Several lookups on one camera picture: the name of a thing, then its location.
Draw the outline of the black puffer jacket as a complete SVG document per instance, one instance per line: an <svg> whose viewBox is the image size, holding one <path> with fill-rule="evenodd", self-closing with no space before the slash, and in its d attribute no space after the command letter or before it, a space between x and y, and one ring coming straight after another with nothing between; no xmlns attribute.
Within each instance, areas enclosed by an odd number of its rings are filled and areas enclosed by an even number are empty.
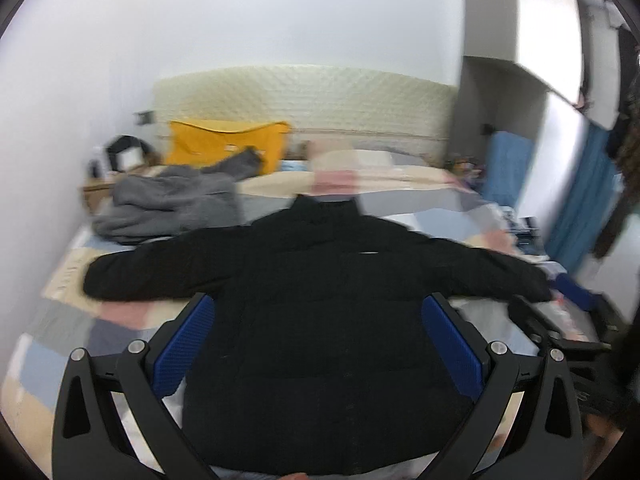
<svg viewBox="0 0 640 480"><path fill-rule="evenodd" d="M522 259L307 196L249 226L97 258L84 291L213 298L182 429L205 463L260 474L361 474L439 451L473 403L428 339L422 301L551 297Z"/></svg>

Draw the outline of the blue curtain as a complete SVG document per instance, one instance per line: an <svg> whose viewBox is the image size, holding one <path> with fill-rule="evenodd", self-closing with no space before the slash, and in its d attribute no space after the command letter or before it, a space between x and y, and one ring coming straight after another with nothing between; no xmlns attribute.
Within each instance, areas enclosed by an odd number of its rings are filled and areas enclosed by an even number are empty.
<svg viewBox="0 0 640 480"><path fill-rule="evenodd" d="M617 171L606 142L608 132L590 122L572 185L544 244L550 259L569 274L591 252L615 195Z"/></svg>

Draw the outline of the blue towel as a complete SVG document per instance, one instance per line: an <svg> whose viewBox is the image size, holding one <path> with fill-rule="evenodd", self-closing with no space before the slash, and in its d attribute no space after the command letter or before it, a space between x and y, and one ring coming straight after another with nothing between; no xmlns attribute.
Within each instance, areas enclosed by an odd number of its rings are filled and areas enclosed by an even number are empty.
<svg viewBox="0 0 640 480"><path fill-rule="evenodd" d="M518 134L496 131L488 145L482 196L488 202L514 207L524 185L534 142Z"/></svg>

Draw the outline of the bottles on right shelf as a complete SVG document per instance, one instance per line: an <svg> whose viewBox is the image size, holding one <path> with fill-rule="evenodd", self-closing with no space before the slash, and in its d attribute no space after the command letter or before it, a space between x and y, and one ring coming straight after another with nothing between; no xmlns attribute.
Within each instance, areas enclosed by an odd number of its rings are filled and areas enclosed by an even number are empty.
<svg viewBox="0 0 640 480"><path fill-rule="evenodd" d="M462 180L474 181L484 174L484 166L474 157L455 157L445 162L445 169Z"/></svg>

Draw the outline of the patchwork checked duvet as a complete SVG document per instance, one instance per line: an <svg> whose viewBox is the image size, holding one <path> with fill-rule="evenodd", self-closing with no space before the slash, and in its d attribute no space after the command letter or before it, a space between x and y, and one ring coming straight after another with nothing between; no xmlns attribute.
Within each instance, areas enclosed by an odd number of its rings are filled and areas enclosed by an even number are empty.
<svg viewBox="0 0 640 480"><path fill-rule="evenodd" d="M474 401L428 338L422 300L547 301L546 274L446 171L378 171L350 153L314 166L244 182L244 226L70 252L1 390L40 468L70 350L122 351L197 292L215 321L186 373L181 426L221 474L350 476L446 444Z"/></svg>

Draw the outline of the grey fleece garment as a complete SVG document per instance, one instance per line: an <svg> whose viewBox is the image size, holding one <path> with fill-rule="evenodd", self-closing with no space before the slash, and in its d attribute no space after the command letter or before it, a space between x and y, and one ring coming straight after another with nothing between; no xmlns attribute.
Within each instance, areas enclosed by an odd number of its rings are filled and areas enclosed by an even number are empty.
<svg viewBox="0 0 640 480"><path fill-rule="evenodd" d="M115 183L111 201L93 218L96 235L122 245L242 223L236 185L258 176L264 162L254 148L193 168L167 166L154 177Z"/></svg>

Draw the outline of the cream quilted headboard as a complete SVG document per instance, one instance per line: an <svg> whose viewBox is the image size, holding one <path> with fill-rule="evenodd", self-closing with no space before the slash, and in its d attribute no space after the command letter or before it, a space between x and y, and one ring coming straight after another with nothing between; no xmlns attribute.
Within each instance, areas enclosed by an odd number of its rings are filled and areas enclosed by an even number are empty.
<svg viewBox="0 0 640 480"><path fill-rule="evenodd" d="M364 68L236 66L164 78L153 87L161 146L179 119L287 122L291 145L345 141L440 162L458 90L448 84Z"/></svg>

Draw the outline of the wooden nightstand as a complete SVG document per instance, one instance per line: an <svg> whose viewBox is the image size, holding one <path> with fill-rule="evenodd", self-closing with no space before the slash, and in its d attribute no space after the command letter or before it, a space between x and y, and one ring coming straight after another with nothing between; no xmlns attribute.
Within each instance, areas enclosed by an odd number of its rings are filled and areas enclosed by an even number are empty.
<svg viewBox="0 0 640 480"><path fill-rule="evenodd" d="M98 175L96 170L89 172L89 177L80 188L82 203L89 214L95 214L104 200L111 197L114 185L125 177L123 172L108 172Z"/></svg>

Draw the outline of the black bag on nightstand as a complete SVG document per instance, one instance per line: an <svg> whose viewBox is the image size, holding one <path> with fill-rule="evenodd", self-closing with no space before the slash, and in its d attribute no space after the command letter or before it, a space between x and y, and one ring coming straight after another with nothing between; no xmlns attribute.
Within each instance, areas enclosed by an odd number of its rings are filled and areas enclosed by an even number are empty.
<svg viewBox="0 0 640 480"><path fill-rule="evenodd" d="M136 136L116 136L104 146L108 169L128 172L144 166L154 153L152 146Z"/></svg>

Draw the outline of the yellow pillow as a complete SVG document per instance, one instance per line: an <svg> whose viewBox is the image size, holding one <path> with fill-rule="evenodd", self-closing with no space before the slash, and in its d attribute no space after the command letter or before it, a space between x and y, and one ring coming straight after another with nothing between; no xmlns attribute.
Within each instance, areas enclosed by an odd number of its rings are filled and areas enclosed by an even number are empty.
<svg viewBox="0 0 640 480"><path fill-rule="evenodd" d="M213 119L173 120L169 128L166 165L203 168L252 148L262 161L261 174L272 174L280 167L291 131L287 122Z"/></svg>

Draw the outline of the wall socket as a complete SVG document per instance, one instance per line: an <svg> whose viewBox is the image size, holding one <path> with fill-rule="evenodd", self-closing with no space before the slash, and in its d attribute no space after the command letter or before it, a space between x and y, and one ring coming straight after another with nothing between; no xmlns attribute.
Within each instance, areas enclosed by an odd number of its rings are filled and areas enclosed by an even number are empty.
<svg viewBox="0 0 640 480"><path fill-rule="evenodd" d="M154 122L154 112L152 110L137 112L134 116L136 116L136 124L138 126L152 125Z"/></svg>

